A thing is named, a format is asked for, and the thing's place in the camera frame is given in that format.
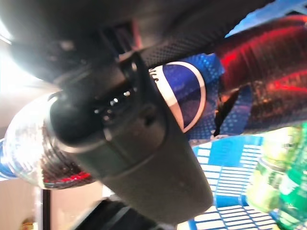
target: blue plastic crate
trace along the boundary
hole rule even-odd
[[[246,202],[250,177],[262,155],[262,136],[239,136],[195,147],[214,206],[189,221],[190,230],[271,230],[273,218]]]

